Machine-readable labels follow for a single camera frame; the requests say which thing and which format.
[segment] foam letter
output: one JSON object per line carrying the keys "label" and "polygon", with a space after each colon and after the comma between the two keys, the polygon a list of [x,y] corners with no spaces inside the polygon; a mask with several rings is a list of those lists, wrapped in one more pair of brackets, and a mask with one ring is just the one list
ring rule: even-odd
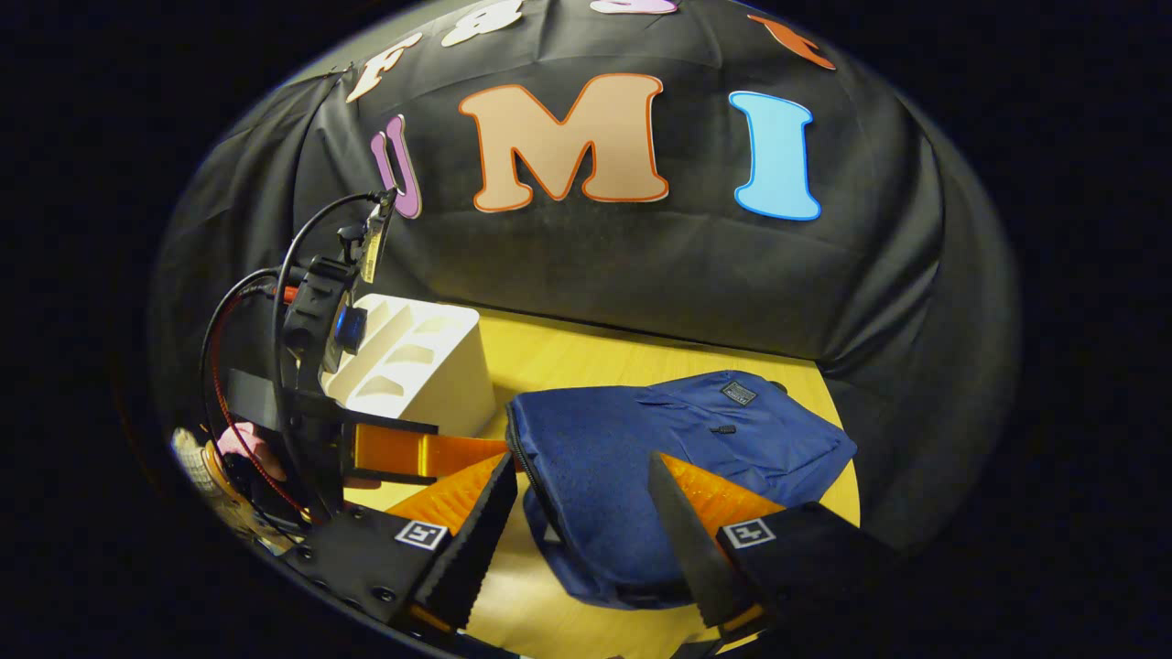
{"label": "foam letter", "polygon": [[586,149],[594,170],[582,193],[597,202],[654,202],[667,196],[667,179],[655,171],[652,98],[663,83],[649,75],[612,73],[595,76],[558,121],[519,84],[492,87],[459,104],[476,120],[484,188],[472,203],[484,212],[519,209],[533,189],[517,179],[519,156],[550,197],[570,192]]}
{"label": "foam letter", "polygon": [[736,203],[758,215],[808,220],[822,213],[810,196],[805,124],[813,121],[802,106],[758,94],[734,91],[729,103],[749,120],[752,174],[736,189]]}
{"label": "foam letter", "polygon": [[590,8],[601,14],[670,14],[675,5],[667,0],[598,0]]}
{"label": "foam letter", "polygon": [[477,34],[486,34],[515,23],[520,18],[520,4],[522,0],[504,0],[468,14],[456,21],[456,27],[443,38],[440,45],[443,47],[455,46]]}
{"label": "foam letter", "polygon": [[[379,163],[379,174],[382,175],[382,184],[387,190],[397,190],[395,197],[395,210],[408,218],[420,217],[423,210],[423,202],[420,197],[420,182],[415,177],[415,167],[411,165],[411,156],[407,152],[407,141],[403,140],[406,127],[403,115],[391,117],[387,123],[387,133],[380,133],[370,140],[370,150],[374,151],[374,159]],[[390,172],[390,158],[387,157],[387,141],[390,140],[395,149],[395,162],[398,163],[398,171],[403,172],[403,184],[395,184],[395,176]]]}
{"label": "foam letter", "polygon": [[366,66],[362,67],[362,75],[359,77],[359,83],[354,86],[354,91],[350,91],[350,95],[346,97],[346,102],[352,103],[367,91],[374,89],[382,80],[379,77],[379,74],[390,70],[398,62],[398,59],[403,56],[403,50],[418,43],[420,39],[423,39],[423,33],[416,32],[367,60]]}
{"label": "foam letter", "polygon": [[751,14],[749,15],[749,20],[757,21],[761,25],[765,26],[769,29],[769,34],[772,34],[774,39],[776,39],[778,43],[785,46],[793,53],[802,55],[806,60],[810,60],[811,62],[818,64],[824,69],[834,70],[834,64],[832,64],[830,60],[823,57],[822,55],[815,53],[811,49],[818,47],[818,45],[815,43],[813,41],[810,41],[805,36],[799,36],[792,29],[785,27],[784,25],[777,21],[771,21],[769,19],[763,19],[761,16],[754,16]]}

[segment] blue backpack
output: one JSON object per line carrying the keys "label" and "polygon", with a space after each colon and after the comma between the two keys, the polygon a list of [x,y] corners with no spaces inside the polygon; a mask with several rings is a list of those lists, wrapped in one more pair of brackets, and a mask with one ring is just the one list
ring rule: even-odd
{"label": "blue backpack", "polygon": [[652,451],[785,507],[818,501],[856,451],[779,385],[741,371],[524,393],[506,412],[532,483],[523,504],[533,541],[566,592],[615,609],[691,603],[647,492]]}

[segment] wooden table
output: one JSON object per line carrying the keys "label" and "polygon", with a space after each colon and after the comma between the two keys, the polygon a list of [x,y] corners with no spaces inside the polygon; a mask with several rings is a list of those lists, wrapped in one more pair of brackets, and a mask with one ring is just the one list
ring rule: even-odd
{"label": "wooden table", "polygon": [[[661,339],[543,318],[477,310],[497,414],[482,437],[503,440],[504,406],[520,392],[607,385],[646,386],[714,371],[737,369],[785,385],[806,409],[841,427],[818,368],[809,361]],[[573,599],[533,544],[518,496],[497,545],[468,633],[536,659],[660,659],[686,640],[715,638],[695,605],[621,611]],[[382,483],[347,489],[346,498],[384,510],[421,485]],[[846,466],[822,503],[859,525],[854,463]]]}

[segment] white plastic holder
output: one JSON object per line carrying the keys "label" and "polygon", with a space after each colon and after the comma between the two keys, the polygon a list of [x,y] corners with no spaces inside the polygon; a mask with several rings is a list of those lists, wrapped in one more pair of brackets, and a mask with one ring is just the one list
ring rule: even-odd
{"label": "white plastic holder", "polygon": [[357,354],[322,373],[326,395],[347,409],[430,423],[442,435],[476,436],[496,399],[476,310],[369,293]]}

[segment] red cable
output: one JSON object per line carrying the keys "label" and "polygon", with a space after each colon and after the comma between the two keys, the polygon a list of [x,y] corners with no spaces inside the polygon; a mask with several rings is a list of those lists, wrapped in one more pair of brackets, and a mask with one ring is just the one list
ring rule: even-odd
{"label": "red cable", "polygon": [[229,415],[227,400],[224,398],[224,390],[220,387],[220,381],[219,381],[219,339],[220,339],[220,330],[224,328],[224,321],[227,319],[229,314],[232,313],[232,310],[234,310],[238,304],[240,304],[240,298],[234,298],[232,301],[229,303],[226,307],[224,307],[224,313],[223,315],[220,315],[219,322],[216,324],[216,328],[212,331],[211,362],[212,362],[212,385],[214,385],[216,387],[216,399],[219,401],[220,412],[224,413],[224,421],[227,423],[227,427],[231,428],[233,433],[236,433],[236,439],[239,440],[240,446],[244,448],[244,451],[248,454],[248,460],[252,461],[252,466],[257,468],[257,471],[260,471],[260,475],[265,478],[265,482],[267,482],[268,485],[273,488],[273,490],[277,494],[281,495],[281,498],[288,502],[288,504],[292,505],[294,510],[305,512],[309,517],[311,522],[318,524],[320,523],[319,519],[315,518],[312,514],[309,514],[308,510],[302,509],[301,504],[293,501],[293,497],[291,497],[288,492],[286,492],[280,485],[277,484],[277,481],[274,481],[273,477],[268,475],[268,471],[265,471],[265,468],[261,467],[260,464],[260,460],[258,460],[255,454],[252,453],[252,449],[248,448],[247,442],[244,441],[244,436],[240,435],[240,429],[236,427],[236,423],[232,422],[232,417]]}

